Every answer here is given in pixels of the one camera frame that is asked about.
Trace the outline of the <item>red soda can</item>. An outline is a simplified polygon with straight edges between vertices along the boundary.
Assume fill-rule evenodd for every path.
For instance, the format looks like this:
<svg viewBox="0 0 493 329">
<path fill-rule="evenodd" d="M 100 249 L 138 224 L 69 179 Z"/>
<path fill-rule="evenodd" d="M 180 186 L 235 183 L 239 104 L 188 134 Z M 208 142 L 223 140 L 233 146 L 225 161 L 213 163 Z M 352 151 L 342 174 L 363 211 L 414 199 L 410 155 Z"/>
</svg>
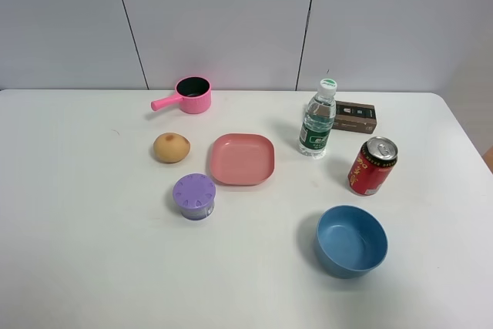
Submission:
<svg viewBox="0 0 493 329">
<path fill-rule="evenodd" d="M 361 146 L 348 173 L 350 188 L 362 196 L 374 195 L 397 163 L 398 149 L 388 138 L 374 136 Z"/>
</svg>

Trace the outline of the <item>pink square plate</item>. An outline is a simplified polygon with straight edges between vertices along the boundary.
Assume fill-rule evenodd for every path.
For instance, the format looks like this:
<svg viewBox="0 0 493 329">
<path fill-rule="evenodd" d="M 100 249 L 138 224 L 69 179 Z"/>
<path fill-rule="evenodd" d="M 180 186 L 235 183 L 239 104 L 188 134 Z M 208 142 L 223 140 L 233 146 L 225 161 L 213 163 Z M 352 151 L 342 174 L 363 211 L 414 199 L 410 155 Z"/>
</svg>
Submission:
<svg viewBox="0 0 493 329">
<path fill-rule="evenodd" d="M 210 151 L 210 173 L 229 186 L 256 186 L 275 169 L 275 151 L 265 136 L 228 133 L 215 140 Z"/>
</svg>

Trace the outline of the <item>purple lidded jar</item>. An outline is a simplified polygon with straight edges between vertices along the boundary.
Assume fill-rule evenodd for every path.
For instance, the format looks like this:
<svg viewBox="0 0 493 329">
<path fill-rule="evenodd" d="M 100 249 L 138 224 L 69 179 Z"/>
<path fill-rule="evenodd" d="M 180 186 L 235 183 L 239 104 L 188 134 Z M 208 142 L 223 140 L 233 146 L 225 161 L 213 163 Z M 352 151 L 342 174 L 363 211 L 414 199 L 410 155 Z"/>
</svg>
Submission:
<svg viewBox="0 0 493 329">
<path fill-rule="evenodd" d="M 214 209 L 216 187 L 202 173 L 191 173 L 179 179 L 173 187 L 173 200 L 188 220 L 207 218 Z"/>
</svg>

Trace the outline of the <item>pink toy saucepan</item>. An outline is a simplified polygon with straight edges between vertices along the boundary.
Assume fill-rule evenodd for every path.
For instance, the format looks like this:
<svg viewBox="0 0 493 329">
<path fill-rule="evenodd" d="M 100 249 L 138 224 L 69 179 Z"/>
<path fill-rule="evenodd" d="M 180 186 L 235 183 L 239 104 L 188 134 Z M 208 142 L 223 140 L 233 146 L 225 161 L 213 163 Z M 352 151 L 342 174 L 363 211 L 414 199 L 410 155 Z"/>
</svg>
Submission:
<svg viewBox="0 0 493 329">
<path fill-rule="evenodd" d="M 184 113 L 200 114 L 210 108 L 211 96 L 212 89 L 207 79 L 190 76 L 178 81 L 173 95 L 152 101 L 150 107 L 156 112 L 177 104 Z"/>
</svg>

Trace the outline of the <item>tan round bun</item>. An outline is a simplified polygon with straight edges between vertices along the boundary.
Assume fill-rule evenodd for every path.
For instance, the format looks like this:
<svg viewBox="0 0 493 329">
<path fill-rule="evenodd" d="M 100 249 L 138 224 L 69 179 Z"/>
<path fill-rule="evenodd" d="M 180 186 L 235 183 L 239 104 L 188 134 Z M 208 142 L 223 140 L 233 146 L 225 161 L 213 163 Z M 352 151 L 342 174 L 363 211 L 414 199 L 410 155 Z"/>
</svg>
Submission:
<svg viewBox="0 0 493 329">
<path fill-rule="evenodd" d="M 190 142 L 177 133 L 164 133 L 153 143 L 155 157 L 162 163 L 178 163 L 190 152 Z"/>
</svg>

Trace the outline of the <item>clear plastic water bottle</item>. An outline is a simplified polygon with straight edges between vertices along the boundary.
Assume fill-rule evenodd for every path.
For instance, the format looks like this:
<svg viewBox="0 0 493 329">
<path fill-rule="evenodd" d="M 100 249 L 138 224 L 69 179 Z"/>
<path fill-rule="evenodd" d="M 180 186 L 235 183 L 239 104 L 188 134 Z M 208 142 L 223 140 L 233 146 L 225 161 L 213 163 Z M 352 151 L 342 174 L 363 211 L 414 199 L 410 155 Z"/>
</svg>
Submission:
<svg viewBox="0 0 493 329">
<path fill-rule="evenodd" d="M 337 112 L 336 92 L 334 80 L 322 79 L 307 104 L 299 136 L 299 150 L 305 156 L 321 158 L 325 154 Z"/>
</svg>

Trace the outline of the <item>brown cardboard box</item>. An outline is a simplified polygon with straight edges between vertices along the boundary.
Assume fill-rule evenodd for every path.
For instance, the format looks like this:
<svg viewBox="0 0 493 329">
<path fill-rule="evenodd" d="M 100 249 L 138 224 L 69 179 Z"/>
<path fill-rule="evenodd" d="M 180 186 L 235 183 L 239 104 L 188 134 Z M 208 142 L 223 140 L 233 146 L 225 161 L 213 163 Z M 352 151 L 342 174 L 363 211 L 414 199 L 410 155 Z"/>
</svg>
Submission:
<svg viewBox="0 0 493 329">
<path fill-rule="evenodd" d="M 336 101 L 332 129 L 372 134 L 376 127 L 377 115 L 373 105 Z"/>
</svg>

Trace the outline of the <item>blue bowl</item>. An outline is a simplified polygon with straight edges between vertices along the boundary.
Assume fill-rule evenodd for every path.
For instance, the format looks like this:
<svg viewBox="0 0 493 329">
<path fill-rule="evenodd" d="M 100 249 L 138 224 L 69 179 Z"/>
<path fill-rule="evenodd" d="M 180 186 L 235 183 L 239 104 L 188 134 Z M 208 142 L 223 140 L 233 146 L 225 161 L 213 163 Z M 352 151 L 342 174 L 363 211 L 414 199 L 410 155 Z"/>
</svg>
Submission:
<svg viewBox="0 0 493 329">
<path fill-rule="evenodd" d="M 335 206 L 318 220 L 314 251 L 331 276 L 362 277 L 381 265 L 387 256 L 387 235 L 367 211 L 350 205 Z"/>
</svg>

